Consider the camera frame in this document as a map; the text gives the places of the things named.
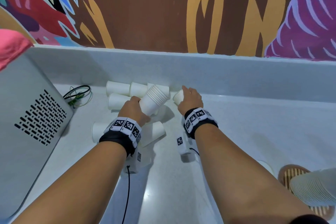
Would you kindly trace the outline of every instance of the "vent slot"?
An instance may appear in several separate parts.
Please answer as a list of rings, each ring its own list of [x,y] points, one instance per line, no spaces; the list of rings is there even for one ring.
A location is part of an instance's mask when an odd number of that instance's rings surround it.
[[[58,129],[61,128],[64,122],[63,117],[66,118],[67,113],[48,91],[44,90],[25,113],[19,117],[19,122],[15,123],[14,126],[47,146],[51,143],[52,138],[55,138]]]

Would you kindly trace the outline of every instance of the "wooden mat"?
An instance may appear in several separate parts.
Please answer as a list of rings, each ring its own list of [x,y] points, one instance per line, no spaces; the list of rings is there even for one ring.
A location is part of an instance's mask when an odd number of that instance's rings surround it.
[[[290,192],[292,192],[289,184],[290,180],[297,176],[303,175],[305,173],[309,173],[310,171],[304,167],[297,166],[297,165],[287,165],[280,169],[278,180],[279,182],[284,185]],[[326,221],[331,220],[334,217],[335,207],[334,206],[309,206],[309,208],[318,216],[321,216]]]

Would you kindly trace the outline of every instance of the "forearm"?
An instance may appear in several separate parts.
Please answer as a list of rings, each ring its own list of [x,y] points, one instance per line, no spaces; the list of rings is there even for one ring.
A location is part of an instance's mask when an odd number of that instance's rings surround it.
[[[44,191],[14,224],[99,223],[126,159],[118,143],[101,142]]]
[[[225,223],[288,223],[310,209],[217,127],[195,132],[204,174]]]

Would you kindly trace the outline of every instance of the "black cable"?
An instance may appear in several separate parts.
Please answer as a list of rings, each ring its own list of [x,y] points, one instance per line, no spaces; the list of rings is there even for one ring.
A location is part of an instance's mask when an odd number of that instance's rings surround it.
[[[128,193],[127,193],[127,201],[126,201],[126,207],[125,207],[125,213],[124,213],[124,218],[123,222],[121,224],[124,224],[125,216],[126,216],[126,211],[127,211],[127,205],[128,205],[128,198],[129,198],[129,184],[130,184],[130,179],[129,179],[129,168],[130,166],[127,166],[127,172],[128,172]]]
[[[190,150],[194,150],[198,155],[200,155],[197,150],[195,150],[194,148],[189,148]]]
[[[81,88],[87,88],[87,90],[84,91],[84,92],[80,92],[80,93],[71,95],[71,93],[73,93],[75,90],[78,90],[78,89],[81,89]],[[63,96],[63,98],[64,98],[64,99],[68,99],[68,98],[73,98],[73,97],[76,97],[76,96],[80,96],[80,95],[82,95],[82,94],[88,93],[90,90],[91,90],[91,87],[90,87],[90,86],[88,86],[88,85],[81,85],[81,86],[78,86],[78,87],[73,88],[72,90],[68,91],[68,92]]]

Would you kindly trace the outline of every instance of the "wall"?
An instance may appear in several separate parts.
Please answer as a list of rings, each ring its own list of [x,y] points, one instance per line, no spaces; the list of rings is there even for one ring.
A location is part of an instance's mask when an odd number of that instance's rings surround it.
[[[334,0],[0,0],[0,27],[62,46],[336,60]]]

